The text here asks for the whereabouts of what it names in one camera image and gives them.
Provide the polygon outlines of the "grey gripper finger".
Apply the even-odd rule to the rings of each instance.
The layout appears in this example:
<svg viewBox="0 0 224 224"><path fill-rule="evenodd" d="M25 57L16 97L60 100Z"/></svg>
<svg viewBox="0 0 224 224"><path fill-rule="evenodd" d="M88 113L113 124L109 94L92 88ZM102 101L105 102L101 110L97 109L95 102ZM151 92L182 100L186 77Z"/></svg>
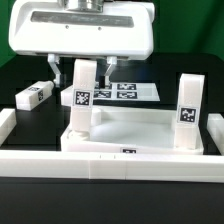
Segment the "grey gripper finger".
<svg viewBox="0 0 224 224"><path fill-rule="evenodd" d="M102 87L108 88L110 86L110 75L113 73L116 65L117 65L117 57L116 56L108 56L107 57L107 65L108 68L104 75L102 76Z"/></svg>
<svg viewBox="0 0 224 224"><path fill-rule="evenodd" d="M54 83L57 87L59 87L61 85L61 72L58 68L58 65L60 64L60 57L57 54L49 54L47 61L55 74Z"/></svg>

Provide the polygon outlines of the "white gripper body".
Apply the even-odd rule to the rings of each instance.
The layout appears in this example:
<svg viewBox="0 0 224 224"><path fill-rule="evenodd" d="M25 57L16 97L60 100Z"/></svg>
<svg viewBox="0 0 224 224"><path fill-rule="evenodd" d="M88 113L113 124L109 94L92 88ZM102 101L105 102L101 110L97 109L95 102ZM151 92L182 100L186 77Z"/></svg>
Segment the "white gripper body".
<svg viewBox="0 0 224 224"><path fill-rule="evenodd" d="M154 48L154 18L151 2L111 1L87 12L65 0L16 0L9 45L22 55L144 60Z"/></svg>

